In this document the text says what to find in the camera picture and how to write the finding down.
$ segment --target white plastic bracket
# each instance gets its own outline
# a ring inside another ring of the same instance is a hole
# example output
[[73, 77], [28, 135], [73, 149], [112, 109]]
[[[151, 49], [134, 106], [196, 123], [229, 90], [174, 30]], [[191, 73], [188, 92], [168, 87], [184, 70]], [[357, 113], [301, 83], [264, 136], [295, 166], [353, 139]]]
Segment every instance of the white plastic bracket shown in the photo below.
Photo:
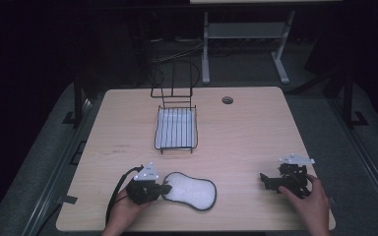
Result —
[[297, 155], [295, 153], [292, 153], [288, 157], [279, 158], [279, 160], [285, 164], [314, 164], [315, 163], [314, 159]]
[[156, 172], [155, 166], [152, 162], [145, 165], [144, 168], [134, 176], [135, 181], [147, 181], [158, 179], [158, 173]]

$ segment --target hand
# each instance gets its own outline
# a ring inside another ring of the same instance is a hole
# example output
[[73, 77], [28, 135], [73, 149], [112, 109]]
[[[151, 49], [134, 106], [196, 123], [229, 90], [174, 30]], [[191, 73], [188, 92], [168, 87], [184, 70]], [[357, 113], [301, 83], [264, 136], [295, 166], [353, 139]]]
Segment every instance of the hand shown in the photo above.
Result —
[[306, 199], [300, 199], [287, 188], [280, 186], [279, 191], [293, 204], [300, 220], [304, 223], [309, 233], [313, 236], [330, 235], [329, 208], [330, 204], [325, 195], [321, 180], [312, 175], [307, 175], [312, 183], [311, 195]]
[[102, 236], [118, 236], [127, 229], [137, 215], [152, 202], [137, 205], [127, 197], [125, 188], [116, 195], [116, 204], [112, 207], [109, 221], [102, 231]]

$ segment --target round hole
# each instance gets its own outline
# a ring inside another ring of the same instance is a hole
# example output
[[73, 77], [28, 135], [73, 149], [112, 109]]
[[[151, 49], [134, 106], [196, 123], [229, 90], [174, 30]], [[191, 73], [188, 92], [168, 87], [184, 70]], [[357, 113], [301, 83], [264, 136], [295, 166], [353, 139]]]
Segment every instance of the round hole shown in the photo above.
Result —
[[222, 98], [222, 102], [224, 104], [231, 104], [233, 101], [234, 101], [234, 99], [232, 99], [232, 97], [230, 97], [230, 96], [225, 96], [225, 97]]

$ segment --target gray carpet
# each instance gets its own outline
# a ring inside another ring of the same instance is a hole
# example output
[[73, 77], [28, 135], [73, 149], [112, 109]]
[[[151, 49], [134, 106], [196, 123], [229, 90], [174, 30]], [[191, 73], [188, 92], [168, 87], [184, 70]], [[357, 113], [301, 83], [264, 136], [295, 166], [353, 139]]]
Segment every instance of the gray carpet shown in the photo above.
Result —
[[[262, 87], [277, 86], [283, 90], [294, 89], [312, 80], [315, 76], [303, 66], [312, 50], [311, 44], [290, 43], [283, 54], [283, 63], [291, 78], [289, 85], [281, 85], [269, 52], [274, 42], [250, 41], [237, 47], [212, 49], [211, 84], [209, 87]], [[158, 57], [171, 55], [191, 45], [163, 43], [155, 45]], [[200, 56], [192, 62], [200, 66]], [[161, 69], [170, 75], [170, 65]], [[327, 195], [332, 200], [332, 211], [337, 221], [333, 235], [378, 235], [378, 193], [368, 177], [359, 153], [349, 137], [333, 104], [342, 98], [328, 100], [322, 95], [326, 83], [321, 83], [299, 95], [287, 95], [292, 112], [308, 153], [315, 158], [315, 169], [322, 179]], [[141, 85], [149, 88], [150, 83]], [[34, 207], [43, 210], [42, 217], [31, 222], [42, 225], [44, 219], [57, 207], [57, 199], [64, 196], [70, 186], [76, 165], [69, 162], [76, 147], [88, 138], [103, 93], [92, 101], [79, 129], [62, 124], [67, 112], [74, 107], [73, 87], [69, 86], [60, 96], [53, 111], [31, 148], [23, 167], [14, 180], [0, 206], [0, 235], [23, 235]], [[355, 87], [354, 110], [361, 111], [369, 126], [356, 127], [353, 131], [364, 144], [378, 168], [378, 115], [371, 107], [364, 91]], [[43, 196], [51, 176], [55, 178], [52, 191]], [[99, 232], [60, 232], [55, 228], [58, 211], [45, 223], [39, 235], [98, 235]], [[304, 231], [266, 232], [267, 235], [307, 235]]]

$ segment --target white pad with black border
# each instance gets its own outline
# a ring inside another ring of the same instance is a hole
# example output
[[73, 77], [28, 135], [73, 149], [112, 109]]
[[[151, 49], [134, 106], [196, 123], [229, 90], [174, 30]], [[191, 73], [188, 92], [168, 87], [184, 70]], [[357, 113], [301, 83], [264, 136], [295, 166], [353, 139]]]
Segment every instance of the white pad with black border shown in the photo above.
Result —
[[165, 200], [182, 203], [196, 210], [211, 209], [217, 199], [217, 188], [210, 180], [173, 172], [164, 178], [163, 184], [171, 186], [170, 192], [162, 195]]

